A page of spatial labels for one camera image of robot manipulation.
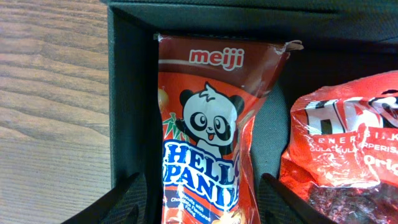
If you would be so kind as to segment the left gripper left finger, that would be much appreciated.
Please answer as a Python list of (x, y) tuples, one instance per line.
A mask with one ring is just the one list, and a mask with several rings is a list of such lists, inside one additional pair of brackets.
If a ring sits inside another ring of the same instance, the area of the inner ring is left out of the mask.
[(139, 202), (133, 196), (133, 187), (138, 181), (139, 173), (131, 175), (62, 224), (139, 223)]

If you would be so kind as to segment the Hello Panda biscuit box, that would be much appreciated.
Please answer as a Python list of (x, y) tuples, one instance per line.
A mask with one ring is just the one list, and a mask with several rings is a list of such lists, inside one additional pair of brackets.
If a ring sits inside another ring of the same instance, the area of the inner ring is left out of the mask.
[(301, 41), (157, 39), (162, 222), (259, 223), (254, 120)]

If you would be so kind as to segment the red candy bag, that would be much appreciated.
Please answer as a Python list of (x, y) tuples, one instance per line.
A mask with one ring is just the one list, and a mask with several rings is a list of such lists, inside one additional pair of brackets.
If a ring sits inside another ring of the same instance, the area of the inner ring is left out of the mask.
[(336, 223), (397, 222), (397, 72), (301, 96), (280, 181)]

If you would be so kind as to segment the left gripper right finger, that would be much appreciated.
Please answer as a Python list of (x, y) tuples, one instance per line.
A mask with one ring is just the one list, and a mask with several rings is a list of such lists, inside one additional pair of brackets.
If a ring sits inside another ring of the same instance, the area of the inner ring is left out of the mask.
[(295, 195), (291, 190), (289, 190), (285, 185), (281, 184), (275, 177), (271, 174), (262, 174), (262, 179), (266, 180), (271, 187), (276, 191), (277, 195), (282, 198), (285, 204), (291, 208), (303, 221), (305, 224), (336, 224), (336, 222), (331, 221), (326, 216), (317, 212), (309, 204), (304, 202), (299, 196)]

